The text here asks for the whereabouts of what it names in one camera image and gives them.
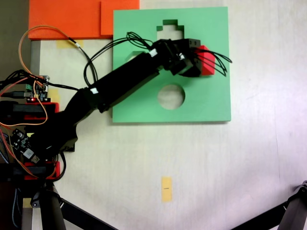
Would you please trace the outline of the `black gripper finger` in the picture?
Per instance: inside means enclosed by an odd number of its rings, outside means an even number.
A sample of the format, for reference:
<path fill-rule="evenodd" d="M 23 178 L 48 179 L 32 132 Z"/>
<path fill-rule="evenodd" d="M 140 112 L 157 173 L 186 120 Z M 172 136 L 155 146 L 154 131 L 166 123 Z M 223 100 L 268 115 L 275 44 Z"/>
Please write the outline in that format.
<path fill-rule="evenodd" d="M 181 71 L 183 77 L 199 77 L 201 75 L 201 64 L 199 62 L 189 62 Z"/>
<path fill-rule="evenodd" d="M 187 48 L 186 50 L 192 51 L 192 50 L 196 50 L 199 49 L 201 46 L 201 41 L 197 40 L 197 39 L 186 39 L 187 41 Z"/>

